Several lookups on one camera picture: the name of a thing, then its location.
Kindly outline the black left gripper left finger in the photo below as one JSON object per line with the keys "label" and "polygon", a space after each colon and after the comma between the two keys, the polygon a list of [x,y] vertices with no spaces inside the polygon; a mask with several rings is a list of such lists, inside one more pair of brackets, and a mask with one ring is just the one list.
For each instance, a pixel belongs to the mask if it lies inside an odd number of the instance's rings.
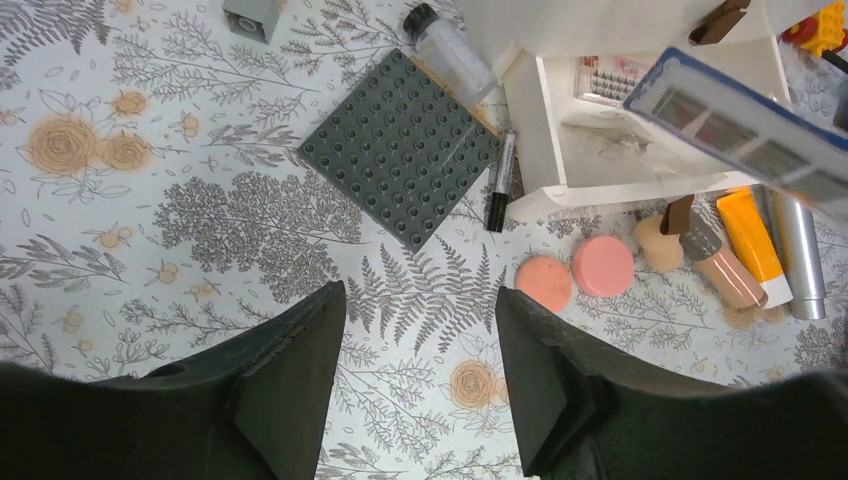
{"label": "black left gripper left finger", "polygon": [[1,367],[5,479],[311,479],[346,321],[331,282],[284,313],[133,378]]}

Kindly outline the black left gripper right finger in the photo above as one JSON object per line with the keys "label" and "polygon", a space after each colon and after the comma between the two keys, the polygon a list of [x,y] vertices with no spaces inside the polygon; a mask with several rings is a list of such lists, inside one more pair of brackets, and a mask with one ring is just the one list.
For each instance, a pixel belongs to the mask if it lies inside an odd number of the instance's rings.
{"label": "black left gripper right finger", "polygon": [[732,388],[661,368],[503,287],[522,470],[541,479],[843,479],[847,374]]}

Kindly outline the false eyelash box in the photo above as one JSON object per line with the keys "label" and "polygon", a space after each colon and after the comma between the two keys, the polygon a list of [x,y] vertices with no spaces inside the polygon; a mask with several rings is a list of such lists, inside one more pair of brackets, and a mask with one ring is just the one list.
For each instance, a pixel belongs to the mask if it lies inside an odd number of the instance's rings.
{"label": "false eyelash box", "polygon": [[579,57],[574,95],[579,100],[620,107],[656,59],[648,53]]}

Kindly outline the white drawer organizer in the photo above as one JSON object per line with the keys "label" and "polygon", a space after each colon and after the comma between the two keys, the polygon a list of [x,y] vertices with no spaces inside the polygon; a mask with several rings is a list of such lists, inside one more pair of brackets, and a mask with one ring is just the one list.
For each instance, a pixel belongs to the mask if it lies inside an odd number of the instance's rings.
{"label": "white drawer organizer", "polygon": [[777,37],[819,1],[465,1],[532,222],[763,183],[847,215],[847,138],[788,107]]}

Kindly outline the clear bag with tweezers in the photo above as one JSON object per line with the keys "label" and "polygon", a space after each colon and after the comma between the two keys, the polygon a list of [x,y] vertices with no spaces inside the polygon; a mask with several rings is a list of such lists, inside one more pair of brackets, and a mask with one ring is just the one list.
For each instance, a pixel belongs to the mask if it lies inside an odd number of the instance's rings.
{"label": "clear bag with tweezers", "polygon": [[620,114],[576,117],[559,125],[565,173],[578,187],[663,182],[688,174],[674,152]]}

